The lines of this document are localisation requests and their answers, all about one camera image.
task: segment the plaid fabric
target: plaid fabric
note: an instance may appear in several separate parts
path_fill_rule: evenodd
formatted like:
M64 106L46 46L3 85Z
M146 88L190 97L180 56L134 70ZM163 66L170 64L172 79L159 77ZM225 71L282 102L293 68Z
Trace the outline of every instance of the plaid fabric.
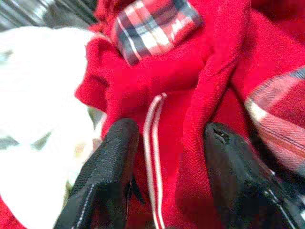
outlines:
M278 161L305 177L304 91L305 67L264 82L245 106Z
M133 65L169 51L202 23L186 0L137 0L118 15L111 39Z

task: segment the metal surface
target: metal surface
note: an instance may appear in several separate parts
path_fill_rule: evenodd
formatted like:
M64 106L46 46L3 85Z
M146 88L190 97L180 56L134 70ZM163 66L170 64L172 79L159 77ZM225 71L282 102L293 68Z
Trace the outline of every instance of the metal surface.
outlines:
M20 26L76 26L95 23L96 0L0 0L0 31Z

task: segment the knit texture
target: knit texture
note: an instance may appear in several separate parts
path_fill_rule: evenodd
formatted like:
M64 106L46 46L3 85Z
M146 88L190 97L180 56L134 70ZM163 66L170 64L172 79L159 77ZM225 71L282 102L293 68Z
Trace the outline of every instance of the knit texture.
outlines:
M189 2L204 27L162 55L129 66L106 40L87 46L87 72L76 96L107 113L102 136L123 117L135 120L143 135L134 175L150 204L131 200L130 228L152 221L157 229L222 228L204 159L203 130L209 121L245 138L256 126L281 165L292 169L288 162L299 158L297 168L302 168L305 27L296 24L294 14L302 14L304 2L294 1L297 11L274 8L271 0L253 1L256 10L248 0ZM282 2L294 9L291 0ZM110 36L117 15L129 4L99 1L100 22L92 28ZM273 138L264 135L266 127ZM294 141L285 142L277 133ZM292 142L295 148L287 151Z

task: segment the clothing pile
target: clothing pile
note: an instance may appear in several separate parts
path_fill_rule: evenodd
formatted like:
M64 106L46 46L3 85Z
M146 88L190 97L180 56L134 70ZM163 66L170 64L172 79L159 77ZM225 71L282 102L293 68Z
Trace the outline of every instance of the clothing pile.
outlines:
M128 228L222 228L204 159L210 121L249 143L257 131L273 163L305 177L304 1L99 0L95 16L90 29L107 38L88 43L75 95L107 114L102 137L121 118L139 126L133 173L146 204L131 199Z
M18 225L5 205L23 226L51 229L96 148L102 113L74 96L94 36L46 27L0 33L1 229Z

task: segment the white cloth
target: white cloth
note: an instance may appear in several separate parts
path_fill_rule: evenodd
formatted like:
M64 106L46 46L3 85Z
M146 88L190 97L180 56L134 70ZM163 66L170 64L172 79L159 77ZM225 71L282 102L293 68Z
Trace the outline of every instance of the white cloth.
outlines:
M92 152L96 132L74 91L93 36L46 27L0 33L0 138L19 143L0 150L0 195L27 229L53 228L69 175L73 184ZM48 134L42 149L33 148Z

